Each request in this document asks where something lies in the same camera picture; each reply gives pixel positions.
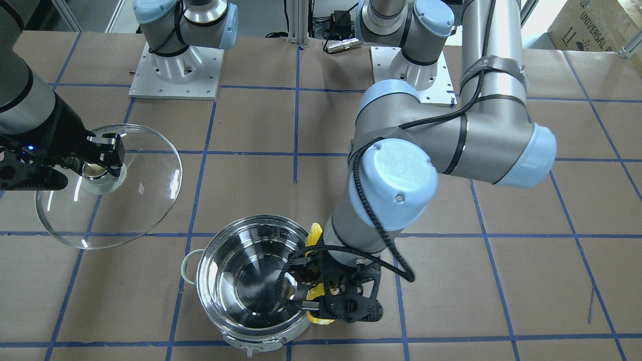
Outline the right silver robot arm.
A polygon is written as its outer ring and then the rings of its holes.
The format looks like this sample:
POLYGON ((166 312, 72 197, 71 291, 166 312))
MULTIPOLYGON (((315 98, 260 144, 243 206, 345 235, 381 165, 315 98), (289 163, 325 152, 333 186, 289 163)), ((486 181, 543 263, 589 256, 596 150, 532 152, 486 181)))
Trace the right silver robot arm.
MULTIPOLYGON (((15 43, 37 1, 2 1, 2 190, 58 191, 69 169, 97 194, 126 178, 121 135, 85 128, 80 116, 26 61, 15 43)), ((224 50, 238 34, 238 7, 228 1, 135 1, 147 42, 130 95, 204 97, 215 91, 224 50)))

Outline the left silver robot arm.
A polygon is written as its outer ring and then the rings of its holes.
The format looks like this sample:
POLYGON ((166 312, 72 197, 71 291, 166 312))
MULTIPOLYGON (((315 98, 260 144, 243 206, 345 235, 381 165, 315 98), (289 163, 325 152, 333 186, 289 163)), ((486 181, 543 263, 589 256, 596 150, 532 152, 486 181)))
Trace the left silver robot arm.
POLYGON ((422 103, 409 75, 369 87, 355 119, 346 188, 318 244, 291 253, 277 277, 277 301, 314 317, 375 322, 381 269, 415 274, 394 245, 435 194, 438 174, 530 188, 552 169, 552 131, 527 119, 520 1, 360 1, 356 35, 400 48, 408 65, 438 68, 460 22, 461 105, 422 103))

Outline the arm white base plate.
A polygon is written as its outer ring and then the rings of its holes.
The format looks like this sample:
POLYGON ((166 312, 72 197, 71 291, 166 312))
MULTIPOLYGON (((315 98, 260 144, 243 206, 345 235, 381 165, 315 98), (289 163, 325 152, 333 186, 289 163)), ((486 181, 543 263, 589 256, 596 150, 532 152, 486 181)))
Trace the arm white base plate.
POLYGON ((405 59, 401 48, 372 46, 371 63, 374 82, 387 79, 408 82, 418 92, 420 103, 442 107, 458 103, 443 52, 435 64, 420 66, 405 59))
POLYGON ((225 51, 192 46, 176 57, 149 52, 146 44, 131 83, 137 99, 216 100, 225 51))

